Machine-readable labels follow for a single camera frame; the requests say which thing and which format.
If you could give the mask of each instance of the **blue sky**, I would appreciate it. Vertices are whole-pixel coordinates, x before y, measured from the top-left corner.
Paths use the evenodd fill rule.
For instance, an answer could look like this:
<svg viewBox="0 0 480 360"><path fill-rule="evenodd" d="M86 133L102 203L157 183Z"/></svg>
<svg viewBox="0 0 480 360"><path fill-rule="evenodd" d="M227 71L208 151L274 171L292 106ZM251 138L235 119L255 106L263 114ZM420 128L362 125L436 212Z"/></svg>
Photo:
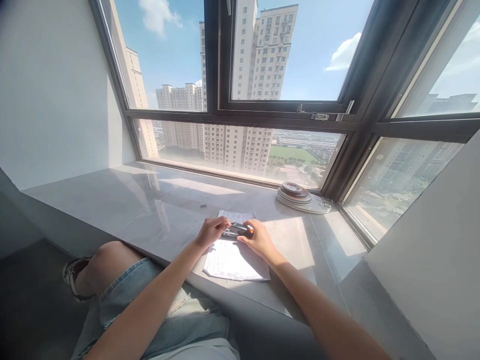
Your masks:
<svg viewBox="0 0 480 360"><path fill-rule="evenodd" d="M258 0L258 10L298 3L282 100L336 100L373 0ZM138 53L151 108L162 84L202 78L199 0L116 0L126 45ZM332 55L343 44L336 60Z"/></svg>

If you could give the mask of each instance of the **left hand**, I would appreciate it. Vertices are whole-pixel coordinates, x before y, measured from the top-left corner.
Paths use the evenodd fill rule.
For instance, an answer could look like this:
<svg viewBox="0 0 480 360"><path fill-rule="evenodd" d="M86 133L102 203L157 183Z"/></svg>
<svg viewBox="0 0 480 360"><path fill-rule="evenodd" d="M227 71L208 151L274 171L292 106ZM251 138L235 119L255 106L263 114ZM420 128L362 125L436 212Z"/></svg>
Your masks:
<svg viewBox="0 0 480 360"><path fill-rule="evenodd" d="M230 220L225 216L217 218L208 217L203 222L200 232L194 241L206 249L218 240L222 233L231 226Z"/></svg>

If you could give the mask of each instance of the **green field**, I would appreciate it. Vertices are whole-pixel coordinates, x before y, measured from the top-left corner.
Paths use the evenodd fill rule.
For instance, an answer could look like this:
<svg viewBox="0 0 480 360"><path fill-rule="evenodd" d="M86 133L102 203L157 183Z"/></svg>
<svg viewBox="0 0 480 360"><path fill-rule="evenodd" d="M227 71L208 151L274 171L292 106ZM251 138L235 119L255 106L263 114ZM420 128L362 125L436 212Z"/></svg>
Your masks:
<svg viewBox="0 0 480 360"><path fill-rule="evenodd" d="M307 150L299 149L296 147L283 147L272 145L270 148L269 156L276 156L277 158L295 158L303 159L305 162L309 163L310 161L316 160Z"/></svg>

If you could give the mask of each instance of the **sky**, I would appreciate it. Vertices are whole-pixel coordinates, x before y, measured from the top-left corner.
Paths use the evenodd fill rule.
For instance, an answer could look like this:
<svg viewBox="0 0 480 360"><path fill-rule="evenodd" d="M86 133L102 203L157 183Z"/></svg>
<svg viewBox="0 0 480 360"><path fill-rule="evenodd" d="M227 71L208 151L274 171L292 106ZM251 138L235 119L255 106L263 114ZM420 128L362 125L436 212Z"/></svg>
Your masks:
<svg viewBox="0 0 480 360"><path fill-rule="evenodd" d="M281 100L336 100L373 0L258 0L260 10L298 3ZM163 84L202 78L200 0L115 0L126 45L138 53L150 108ZM480 93L480 19L432 92Z"/></svg>

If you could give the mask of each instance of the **hand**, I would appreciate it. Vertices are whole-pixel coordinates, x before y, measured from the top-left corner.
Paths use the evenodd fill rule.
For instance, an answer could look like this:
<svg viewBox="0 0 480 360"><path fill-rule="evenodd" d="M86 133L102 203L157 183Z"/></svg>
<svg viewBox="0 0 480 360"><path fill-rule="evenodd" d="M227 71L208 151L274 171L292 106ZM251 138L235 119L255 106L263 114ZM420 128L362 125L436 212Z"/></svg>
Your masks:
<svg viewBox="0 0 480 360"><path fill-rule="evenodd" d="M218 240L222 233L231 226L230 220L225 216L217 218L207 217L194 241L206 249Z"/></svg>
<svg viewBox="0 0 480 360"><path fill-rule="evenodd" d="M262 257L265 261L271 254L277 251L267 228L260 221L250 219L245 221L243 225L250 225L253 228L253 237L249 239L245 236L239 236L236 238L238 241L247 244L255 254Z"/></svg>

